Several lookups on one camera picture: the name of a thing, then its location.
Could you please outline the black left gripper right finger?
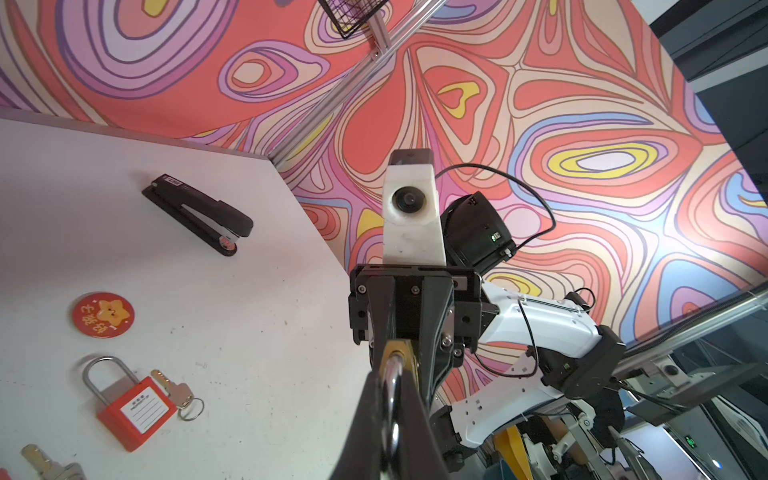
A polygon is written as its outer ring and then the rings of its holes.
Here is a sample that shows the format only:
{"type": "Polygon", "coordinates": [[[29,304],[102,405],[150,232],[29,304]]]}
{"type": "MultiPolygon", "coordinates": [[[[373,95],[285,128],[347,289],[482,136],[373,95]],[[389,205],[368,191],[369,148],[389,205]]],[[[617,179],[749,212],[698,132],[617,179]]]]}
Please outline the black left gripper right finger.
{"type": "Polygon", "coordinates": [[[449,479],[411,372],[400,380],[397,406],[397,478],[449,479]]]}

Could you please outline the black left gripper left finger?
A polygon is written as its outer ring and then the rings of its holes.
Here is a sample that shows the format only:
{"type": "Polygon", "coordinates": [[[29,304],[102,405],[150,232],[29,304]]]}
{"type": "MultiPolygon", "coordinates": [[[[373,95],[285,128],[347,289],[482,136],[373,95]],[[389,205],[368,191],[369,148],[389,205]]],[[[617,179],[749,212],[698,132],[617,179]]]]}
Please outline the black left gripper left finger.
{"type": "Polygon", "coordinates": [[[382,387],[379,374],[371,371],[364,387],[340,457],[330,479],[379,479],[382,466],[382,387]]]}

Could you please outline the red padlock with long shackle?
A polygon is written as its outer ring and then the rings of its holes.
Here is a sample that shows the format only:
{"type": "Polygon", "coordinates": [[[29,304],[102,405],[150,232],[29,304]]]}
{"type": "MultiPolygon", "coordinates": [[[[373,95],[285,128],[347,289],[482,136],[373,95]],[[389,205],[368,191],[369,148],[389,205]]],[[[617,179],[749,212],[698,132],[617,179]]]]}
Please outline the red padlock with long shackle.
{"type": "Polygon", "coordinates": [[[104,406],[96,418],[127,452],[134,452],[143,446],[177,412],[169,395],[151,377],[140,380],[117,357],[101,356],[91,360],[83,368],[81,377],[84,385],[104,406]],[[100,363],[116,365],[131,382],[131,388],[114,401],[108,400],[90,378],[91,370],[100,363]]]}

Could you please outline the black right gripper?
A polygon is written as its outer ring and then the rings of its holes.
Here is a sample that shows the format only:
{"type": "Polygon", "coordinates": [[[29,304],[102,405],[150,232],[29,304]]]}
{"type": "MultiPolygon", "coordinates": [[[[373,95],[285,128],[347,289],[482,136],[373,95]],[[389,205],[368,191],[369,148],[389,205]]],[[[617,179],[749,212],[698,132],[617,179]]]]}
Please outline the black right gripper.
{"type": "Polygon", "coordinates": [[[450,371],[477,350],[498,315],[471,268],[361,264],[349,280],[353,341],[368,344],[372,369],[380,366],[388,343],[408,343],[425,407],[450,371]]]}

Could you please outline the brass padlock shackle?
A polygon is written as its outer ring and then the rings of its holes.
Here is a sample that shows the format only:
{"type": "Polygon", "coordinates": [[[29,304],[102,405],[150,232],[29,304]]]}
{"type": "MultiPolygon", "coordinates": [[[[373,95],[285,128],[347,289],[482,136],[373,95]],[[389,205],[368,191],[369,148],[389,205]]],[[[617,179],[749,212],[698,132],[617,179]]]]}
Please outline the brass padlock shackle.
{"type": "Polygon", "coordinates": [[[417,361],[411,340],[393,339],[384,345],[379,366],[382,400],[382,477],[384,479],[403,479],[399,460],[400,431],[398,417],[401,404],[403,379],[410,374],[418,379],[417,361]]]}

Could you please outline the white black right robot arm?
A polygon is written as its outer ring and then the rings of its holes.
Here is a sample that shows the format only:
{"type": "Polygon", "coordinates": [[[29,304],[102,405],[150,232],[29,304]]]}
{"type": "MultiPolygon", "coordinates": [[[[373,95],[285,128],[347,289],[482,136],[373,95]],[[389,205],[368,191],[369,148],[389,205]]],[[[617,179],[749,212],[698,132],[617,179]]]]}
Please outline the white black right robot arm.
{"type": "Polygon", "coordinates": [[[451,455],[476,449],[508,421],[609,383],[624,344],[577,295],[539,299],[483,280],[517,245],[482,194],[441,209],[425,188],[401,186],[386,196],[383,219],[383,263],[349,276],[350,329],[369,348],[370,373],[341,466],[439,474],[451,455]],[[451,371],[494,342],[523,353],[506,366],[482,362],[490,383],[434,410],[451,371]]]}

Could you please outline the silver key with ring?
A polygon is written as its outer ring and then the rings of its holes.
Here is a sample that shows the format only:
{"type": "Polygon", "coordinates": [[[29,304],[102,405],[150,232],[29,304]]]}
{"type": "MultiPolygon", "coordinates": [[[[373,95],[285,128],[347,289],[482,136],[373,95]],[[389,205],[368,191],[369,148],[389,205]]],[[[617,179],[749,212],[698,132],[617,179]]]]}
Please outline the silver key with ring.
{"type": "Polygon", "coordinates": [[[158,369],[152,370],[150,376],[165,390],[182,421],[195,421],[204,412],[205,402],[186,383],[175,383],[158,369]]]}

